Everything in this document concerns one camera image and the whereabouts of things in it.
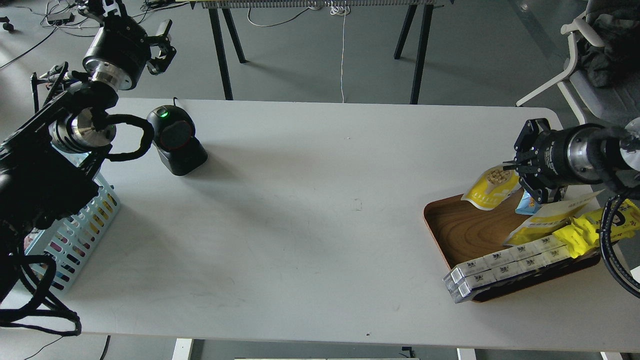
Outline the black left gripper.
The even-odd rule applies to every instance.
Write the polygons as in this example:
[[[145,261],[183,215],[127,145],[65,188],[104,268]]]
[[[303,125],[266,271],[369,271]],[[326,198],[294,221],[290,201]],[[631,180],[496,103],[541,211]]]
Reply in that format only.
[[[172,19],[160,23],[156,35],[147,36],[146,30],[129,16],[122,0],[76,0],[78,13],[101,25],[87,50],[82,65],[93,73],[99,63],[108,63],[125,74],[120,85],[122,91],[134,89],[146,67],[151,75],[164,73],[178,53],[170,43]],[[150,47],[158,47],[157,57],[151,58]]]

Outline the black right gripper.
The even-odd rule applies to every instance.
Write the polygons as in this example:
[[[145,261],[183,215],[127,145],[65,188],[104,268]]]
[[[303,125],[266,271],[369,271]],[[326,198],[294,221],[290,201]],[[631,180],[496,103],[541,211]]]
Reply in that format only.
[[[589,137],[603,130],[599,124],[583,124],[570,129],[553,130],[546,118],[526,120],[515,143],[514,161],[502,164],[514,170],[519,184],[537,204],[562,200],[562,186],[602,183],[587,154]],[[530,160],[530,164],[516,161]]]

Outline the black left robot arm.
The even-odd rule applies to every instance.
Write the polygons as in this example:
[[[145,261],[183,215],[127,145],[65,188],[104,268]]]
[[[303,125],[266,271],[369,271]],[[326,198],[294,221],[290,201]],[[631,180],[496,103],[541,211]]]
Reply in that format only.
[[[103,161],[132,161],[150,150],[156,136],[150,121],[107,111],[119,91],[137,86],[144,69],[160,75],[177,53],[170,19],[151,36],[121,0],[79,0],[77,6],[99,23],[83,71],[63,62],[36,79],[51,84],[42,108],[1,144],[1,298],[17,282],[31,295],[21,307],[1,310],[1,326],[59,337],[77,337],[82,322],[51,291],[54,257],[27,255],[25,238],[78,214],[98,196],[94,178]]]

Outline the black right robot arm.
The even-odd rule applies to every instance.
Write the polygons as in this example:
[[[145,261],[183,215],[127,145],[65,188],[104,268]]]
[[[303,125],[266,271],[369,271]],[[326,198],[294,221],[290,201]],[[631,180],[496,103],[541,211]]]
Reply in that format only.
[[[539,204],[559,200],[562,187],[605,185],[613,196],[605,203],[599,228],[598,248],[610,275],[634,297],[639,282],[631,276],[613,249],[615,212],[625,200],[639,200],[639,187],[627,186],[618,173],[639,170],[639,126],[604,127],[594,123],[553,130],[545,118],[527,120],[514,143],[514,158],[504,170],[514,170],[519,184]]]

